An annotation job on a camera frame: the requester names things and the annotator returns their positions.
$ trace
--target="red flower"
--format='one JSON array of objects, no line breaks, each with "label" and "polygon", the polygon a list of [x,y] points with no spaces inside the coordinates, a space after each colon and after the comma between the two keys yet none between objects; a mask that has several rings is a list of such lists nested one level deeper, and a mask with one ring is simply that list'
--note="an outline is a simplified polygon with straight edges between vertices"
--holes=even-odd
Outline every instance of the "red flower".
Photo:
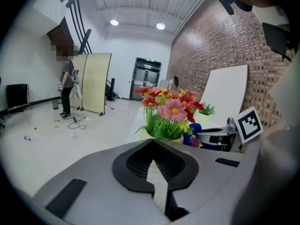
[{"label": "red flower", "polygon": [[152,92],[152,93],[150,93],[149,95],[150,95],[151,97],[158,97],[159,93],[160,93],[160,92]]},{"label": "red flower", "polygon": [[193,105],[193,98],[187,96],[184,94],[182,97],[180,97],[180,101],[186,106],[186,107],[191,107]]},{"label": "red flower", "polygon": [[186,108],[185,111],[187,112],[187,120],[189,120],[192,123],[196,123],[192,111],[189,108]]},{"label": "red flower", "polygon": [[144,94],[148,92],[148,88],[142,88],[141,90],[135,90],[136,94]]},{"label": "red flower", "polygon": [[146,99],[144,99],[142,101],[142,104],[146,107],[149,107],[149,106],[155,106],[156,105],[156,101],[153,100],[152,98],[150,97],[147,97]]},{"label": "red flower", "polygon": [[194,102],[195,108],[199,109],[200,111],[205,110],[203,104],[200,104],[199,102]]}]

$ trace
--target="pink flower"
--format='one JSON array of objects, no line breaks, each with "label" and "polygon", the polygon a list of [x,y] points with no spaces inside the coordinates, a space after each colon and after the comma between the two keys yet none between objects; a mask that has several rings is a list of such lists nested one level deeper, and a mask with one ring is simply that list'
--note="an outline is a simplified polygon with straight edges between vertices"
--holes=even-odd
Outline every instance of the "pink flower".
[{"label": "pink flower", "polygon": [[153,89],[152,89],[152,91],[155,92],[155,93],[156,93],[156,92],[160,92],[161,90],[162,90],[162,88],[159,88],[159,87],[156,87],[156,88],[153,88]]},{"label": "pink flower", "polygon": [[158,106],[157,107],[157,111],[159,113],[159,115],[165,119],[169,119],[169,110],[167,109],[167,106],[163,105],[163,106]]},{"label": "pink flower", "polygon": [[169,90],[169,97],[177,98],[178,97],[178,92],[176,92],[175,90]]},{"label": "pink flower", "polygon": [[165,113],[168,114],[168,120],[183,122],[188,116],[188,113],[185,111],[186,106],[179,99],[175,99],[174,101],[167,100],[165,104],[167,105]]}]

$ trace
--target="artificial flower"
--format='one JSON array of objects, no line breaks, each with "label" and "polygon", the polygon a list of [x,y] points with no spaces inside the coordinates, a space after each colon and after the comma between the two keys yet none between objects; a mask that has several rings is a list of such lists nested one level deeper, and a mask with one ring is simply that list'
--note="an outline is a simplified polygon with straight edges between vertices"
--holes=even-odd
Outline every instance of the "artificial flower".
[{"label": "artificial flower", "polygon": [[165,119],[168,119],[169,118],[169,110],[167,109],[167,106],[163,105],[163,106],[158,106],[157,107],[157,111],[158,111],[158,114],[165,118]]},{"label": "artificial flower", "polygon": [[192,123],[196,123],[194,119],[194,113],[192,113],[191,109],[186,108],[185,111],[187,112],[187,120],[189,120]]},{"label": "artificial flower", "polygon": [[183,130],[185,133],[187,133],[189,130],[188,121],[183,121],[183,122],[179,123],[179,128],[181,130]]},{"label": "artificial flower", "polygon": [[194,104],[193,98],[187,96],[184,94],[182,97],[180,97],[180,101],[186,106],[186,107],[192,107]]},{"label": "artificial flower", "polygon": [[155,106],[156,105],[156,101],[155,99],[153,99],[151,96],[147,95],[144,100],[142,101],[142,104],[146,107],[149,106]]},{"label": "artificial flower", "polygon": [[161,92],[159,93],[160,96],[164,96],[168,94],[168,89],[162,89]]},{"label": "artificial flower", "polygon": [[169,94],[169,97],[173,98],[173,99],[178,97],[178,92],[176,92],[175,90],[170,90],[168,94]]},{"label": "artificial flower", "polygon": [[146,94],[149,91],[150,91],[149,88],[142,88],[141,90],[135,90],[135,93],[136,94]]},{"label": "artificial flower", "polygon": [[144,86],[140,86],[141,89],[143,88],[146,88],[146,89],[149,89],[149,88],[152,88],[151,86],[148,86],[148,87],[144,87]]},{"label": "artificial flower", "polygon": [[161,92],[162,88],[155,87],[152,89],[153,92]]},{"label": "artificial flower", "polygon": [[199,96],[199,93],[192,92],[192,91],[189,91],[189,90],[186,90],[185,94],[188,95],[188,96],[190,96],[190,97],[195,97],[195,98],[197,98]]},{"label": "artificial flower", "polygon": [[158,97],[159,94],[160,94],[160,92],[152,92],[149,95],[152,96],[152,97]]},{"label": "artificial flower", "polygon": [[199,109],[200,111],[205,110],[205,107],[203,106],[203,104],[200,104],[199,102],[194,102],[194,106],[195,106],[195,108]]},{"label": "artificial flower", "polygon": [[188,116],[185,111],[186,106],[179,99],[175,99],[174,101],[167,100],[165,104],[167,105],[166,113],[168,114],[168,120],[183,122]]}]

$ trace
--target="beige partition panel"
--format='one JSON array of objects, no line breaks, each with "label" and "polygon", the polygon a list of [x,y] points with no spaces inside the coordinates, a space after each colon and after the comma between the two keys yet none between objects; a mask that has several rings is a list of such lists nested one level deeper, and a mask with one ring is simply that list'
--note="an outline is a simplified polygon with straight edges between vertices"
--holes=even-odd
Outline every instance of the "beige partition panel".
[{"label": "beige partition panel", "polygon": [[105,86],[111,53],[89,54],[86,59],[82,96],[83,108],[105,113]]},{"label": "beige partition panel", "polygon": [[[74,69],[79,70],[78,76],[79,76],[79,86],[80,86],[81,93],[83,92],[83,73],[84,73],[86,59],[87,59],[86,54],[80,54],[78,56],[75,56],[74,59],[72,60]],[[76,92],[74,94],[74,88],[72,89],[72,91],[70,93],[70,98],[72,98],[70,100],[71,107],[75,107],[75,108],[83,107],[82,101],[78,98]]]}]

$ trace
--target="white backdrop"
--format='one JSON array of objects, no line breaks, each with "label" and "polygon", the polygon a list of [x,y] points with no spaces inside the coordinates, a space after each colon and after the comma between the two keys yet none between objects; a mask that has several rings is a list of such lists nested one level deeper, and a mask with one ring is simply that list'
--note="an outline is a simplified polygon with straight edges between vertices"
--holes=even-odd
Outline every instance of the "white backdrop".
[{"label": "white backdrop", "polygon": [[212,70],[201,102],[215,107],[210,120],[224,127],[227,118],[240,113],[246,92],[248,65]]}]

